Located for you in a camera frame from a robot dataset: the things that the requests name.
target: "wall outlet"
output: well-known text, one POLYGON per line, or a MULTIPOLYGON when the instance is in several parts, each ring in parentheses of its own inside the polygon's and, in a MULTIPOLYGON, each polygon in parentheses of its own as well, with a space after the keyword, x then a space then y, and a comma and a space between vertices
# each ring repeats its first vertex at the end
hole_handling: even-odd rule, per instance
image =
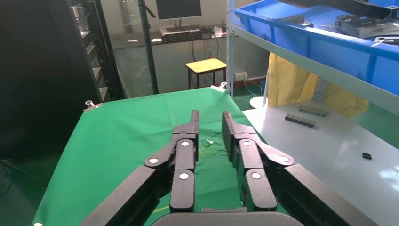
POLYGON ((234 80, 235 81, 248 80, 248 73, 247 72, 234 73, 234 80))

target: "black cabinet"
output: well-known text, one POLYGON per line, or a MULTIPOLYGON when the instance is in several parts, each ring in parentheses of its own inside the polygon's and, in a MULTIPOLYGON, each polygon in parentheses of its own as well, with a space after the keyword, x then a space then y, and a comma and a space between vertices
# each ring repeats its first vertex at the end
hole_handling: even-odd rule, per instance
POLYGON ((0 159, 62 151, 85 101, 124 98, 101 3, 0 6, 0 159))

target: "white table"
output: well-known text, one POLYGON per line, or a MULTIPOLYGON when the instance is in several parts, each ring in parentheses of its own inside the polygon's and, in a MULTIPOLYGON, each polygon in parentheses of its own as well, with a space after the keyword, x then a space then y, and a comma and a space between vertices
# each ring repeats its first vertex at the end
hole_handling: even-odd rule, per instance
POLYGON ((316 101, 243 113, 269 145, 291 155, 377 224, 399 225, 398 149, 316 101), (303 113, 299 105, 330 114, 324 118, 303 113), (314 120, 316 125, 308 128, 286 121, 287 113, 314 120), (363 152, 373 159, 362 158, 363 152))

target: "yellow cover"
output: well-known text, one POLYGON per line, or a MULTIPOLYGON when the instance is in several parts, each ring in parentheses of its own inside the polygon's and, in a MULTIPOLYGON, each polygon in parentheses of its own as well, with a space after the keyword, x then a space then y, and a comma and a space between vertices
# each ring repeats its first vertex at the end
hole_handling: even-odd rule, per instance
MULTIPOLYGON (((268 106, 287 105, 312 99, 317 75, 273 54, 269 57, 268 106)), ((368 109, 368 101, 328 82, 327 105, 347 117, 368 109)))

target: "stool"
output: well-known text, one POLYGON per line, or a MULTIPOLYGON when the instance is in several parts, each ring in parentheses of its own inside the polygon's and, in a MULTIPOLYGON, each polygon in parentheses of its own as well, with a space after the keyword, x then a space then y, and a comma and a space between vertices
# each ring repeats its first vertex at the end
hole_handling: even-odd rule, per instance
POLYGON ((215 85, 215 72, 223 70, 223 81, 226 81, 227 64, 212 58, 186 64, 188 69, 188 89, 191 89, 191 72, 197 75, 197 88, 200 87, 200 75, 213 72, 213 85, 215 85))

